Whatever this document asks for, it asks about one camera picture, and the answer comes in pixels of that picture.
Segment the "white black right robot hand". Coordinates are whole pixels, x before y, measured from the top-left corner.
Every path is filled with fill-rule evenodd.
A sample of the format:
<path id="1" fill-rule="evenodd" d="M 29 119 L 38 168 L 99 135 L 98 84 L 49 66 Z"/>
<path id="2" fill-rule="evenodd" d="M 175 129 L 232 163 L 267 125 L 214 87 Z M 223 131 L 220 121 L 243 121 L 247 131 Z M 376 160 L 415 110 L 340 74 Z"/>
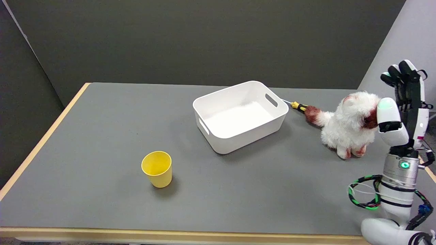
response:
<path id="1" fill-rule="evenodd" d="M 391 65 L 381 80 L 394 88 L 394 98 L 383 98 L 376 107 L 378 131 L 391 147 L 423 149 L 430 111 L 426 102 L 424 81 L 427 72 L 419 70 L 410 60 Z"/>

